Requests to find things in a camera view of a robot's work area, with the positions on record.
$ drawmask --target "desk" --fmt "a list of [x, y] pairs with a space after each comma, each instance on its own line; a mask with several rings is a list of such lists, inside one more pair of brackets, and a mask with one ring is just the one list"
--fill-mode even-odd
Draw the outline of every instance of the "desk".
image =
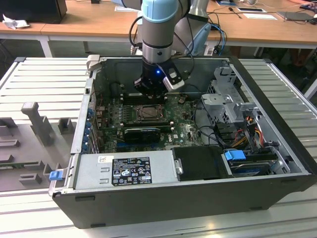
[[[262, 0], [271, 7], [288, 7], [295, 3], [287, 0]], [[267, 12], [276, 11], [299, 11], [299, 6], [284, 9], [269, 8], [261, 4], [256, 5]], [[227, 33], [227, 45], [229, 46], [249, 46], [249, 47], [276, 47], [276, 48], [307, 48], [317, 47], [317, 26], [306, 23], [305, 25], [296, 24], [292, 21], [283, 21], [277, 13], [270, 13], [277, 20], [248, 19], [243, 14], [239, 14], [242, 19], [232, 13], [228, 8], [222, 8], [216, 2], [210, 1], [208, 12], [215, 11], [220, 13], [219, 21], [221, 28]], [[210, 15], [214, 22], [217, 22], [215, 14]], [[208, 37], [208, 45], [215, 45], [219, 40], [219, 33], [212, 32]]]
[[31, 27], [12, 30], [0, 24], [0, 39], [38, 40], [45, 57], [52, 57], [49, 41], [129, 42], [128, 33], [135, 12], [114, 11], [108, 1], [67, 0], [67, 14], [60, 24], [30, 23]]
[[[287, 7], [295, 5], [287, 0], [262, 0], [268, 6]], [[128, 32], [135, 12], [115, 12], [114, 4], [101, 2], [91, 4], [90, 1], [76, 2], [67, 0], [67, 15], [61, 24], [31, 23], [30, 28], [11, 30], [0, 26], [0, 38], [39, 40], [46, 57], [52, 57], [48, 41], [97, 41], [128, 42]], [[222, 8], [210, 1], [208, 11]], [[278, 11], [263, 6], [267, 11]], [[280, 9], [283, 11], [299, 11], [298, 7]], [[231, 13], [227, 7], [216, 10], [219, 13]], [[282, 17], [272, 14], [278, 20], [239, 19], [236, 14], [219, 14], [222, 29], [227, 33], [227, 45], [250, 47], [308, 48], [317, 46], [317, 26], [309, 23], [299, 25], [295, 22], [283, 22]], [[208, 37], [209, 47], [219, 40], [218, 32], [211, 32]]]

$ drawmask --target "gray metal chassis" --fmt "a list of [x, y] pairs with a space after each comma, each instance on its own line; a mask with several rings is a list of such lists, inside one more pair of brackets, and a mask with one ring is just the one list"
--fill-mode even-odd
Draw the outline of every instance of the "gray metal chassis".
[[[120, 59], [140, 60], [140, 58]], [[260, 76], [264, 76], [263, 78], [269, 78], [269, 80], [283, 80], [283, 78], [278, 76], [278, 70], [276, 70], [273, 65], [270, 65], [270, 63], [253, 60], [242, 61], [242, 63], [247, 70], [250, 68], [249, 73], [252, 77], [259, 74]], [[290, 138], [292, 137], [290, 128], [287, 125], [285, 127], [285, 121], [287, 120], [279, 121], [281, 124], [279, 124], [279, 127], [277, 128], [271, 120], [271, 115], [266, 115], [266, 113], [269, 113], [269, 111], [265, 110], [267, 105], [262, 105], [260, 102], [262, 99], [259, 99], [258, 95], [254, 95], [259, 88], [255, 86], [254, 89], [254, 85], [245, 83], [246, 76], [250, 80], [250, 75], [246, 75], [246, 70], [241, 68], [237, 62], [231, 64], [230, 61], [229, 64], [243, 83], [243, 90], [245, 90], [245, 92], [247, 92], [246, 94], [257, 103], [271, 127], [276, 130], [278, 138], [283, 144], [286, 144], [286, 150], [292, 155], [294, 160], [298, 159], [300, 156], [304, 156], [304, 158], [301, 159], [301, 162], [305, 166], [305, 168], [302, 168], [302, 172], [257, 178], [230, 178], [211, 181], [189, 181], [168, 184], [154, 183], [111, 188], [86, 187], [76, 189], [77, 182], [81, 176], [81, 164], [84, 163], [85, 160], [89, 160], [94, 164], [97, 162], [98, 156], [102, 154], [80, 155], [72, 150], [73, 156], [69, 163], [69, 169], [67, 170], [65, 186], [62, 188], [54, 188], [54, 184], [51, 184], [51, 194], [53, 195], [53, 200], [72, 220], [76, 227], [91, 228], [115, 226], [242, 211], [264, 210], [268, 209], [287, 194], [295, 191], [304, 191], [316, 182], [316, 163], [312, 159], [312, 156], [314, 157], [314, 155], [308, 154], [307, 150], [297, 138], [295, 139], [299, 144], [297, 144], [296, 147], [291, 146], [289, 141], [286, 141], [288, 138], [285, 137], [285, 130], [289, 132]], [[97, 71], [98, 69], [94, 71], [92, 78], [96, 76], [95, 74]], [[283, 80], [281, 86], [286, 87], [285, 89], [281, 89], [280, 92], [283, 92], [281, 95], [285, 92], [293, 94], [296, 94], [297, 92], [290, 88], [291, 85], [286, 80]], [[303, 111], [306, 116], [310, 116], [310, 119], [316, 119], [315, 108], [310, 103], [307, 103], [302, 95], [300, 97], [297, 96], [296, 98], [299, 99], [299, 103], [294, 104], [304, 104], [307, 108], [312, 108], [310, 110], [303, 109]], [[274, 120], [276, 121], [276, 117], [277, 119], [281, 119], [280, 114], [282, 113], [280, 112], [280, 114], [276, 115], [277, 108], [274, 109], [272, 105], [269, 106], [271, 106], [269, 109], [273, 110], [275, 113], [272, 116], [274, 117]], [[86, 107], [85, 104], [82, 105], [81, 110], [84, 110], [84, 107]], [[303, 114], [302, 112], [296, 112], [297, 113], [291, 114], [292, 119]], [[80, 121], [79, 117], [73, 147], [76, 146], [76, 140], [80, 142], [80, 136], [82, 136], [80, 134], [81, 131], [78, 130], [81, 128]]]

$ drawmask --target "warning label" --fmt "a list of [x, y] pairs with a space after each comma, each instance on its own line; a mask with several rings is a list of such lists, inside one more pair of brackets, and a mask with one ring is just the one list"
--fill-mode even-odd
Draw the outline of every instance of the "warning label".
[[113, 159], [112, 185], [135, 185], [152, 183], [149, 157]]

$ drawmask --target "wire bundle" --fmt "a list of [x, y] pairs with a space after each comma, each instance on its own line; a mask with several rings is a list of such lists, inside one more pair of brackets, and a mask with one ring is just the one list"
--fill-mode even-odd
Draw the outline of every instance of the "wire bundle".
[[[213, 23], [213, 21], [210, 19], [210, 17], [209, 17], [210, 14], [215, 14], [216, 15], [217, 22], [218, 22], [217, 24], [218, 25], [215, 25]], [[208, 18], [209, 18], [209, 21], [211, 23], [211, 27], [216, 28], [218, 30], [219, 34], [220, 34], [220, 39], [219, 39], [219, 42], [218, 42], [218, 44], [216, 46], [219, 49], [219, 46], [220, 46], [220, 43], [221, 43], [221, 50], [220, 50], [220, 52], [218, 54], [220, 56], [222, 54], [222, 52], [223, 52], [223, 49], [224, 49], [226, 43], [227, 43], [227, 33], [224, 30], [222, 30], [222, 28], [220, 26], [220, 21], [219, 21], [219, 17], [218, 17], [217, 13], [215, 13], [215, 12], [208, 13]]]

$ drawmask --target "white paper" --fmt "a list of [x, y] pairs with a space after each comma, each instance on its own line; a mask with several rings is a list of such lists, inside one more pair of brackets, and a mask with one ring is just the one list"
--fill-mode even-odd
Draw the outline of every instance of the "white paper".
[[277, 20], [274, 16], [267, 14], [244, 13], [243, 15], [249, 19]]
[[23, 28], [23, 27], [30, 26], [25, 20], [13, 20], [13, 19], [6, 17], [4, 14], [3, 14], [2, 23], [4, 25], [6, 25], [8, 28], [11, 28], [14, 30], [17, 28]]
[[129, 11], [129, 12], [138, 12], [136, 9], [123, 7], [123, 6], [115, 6], [114, 11]]

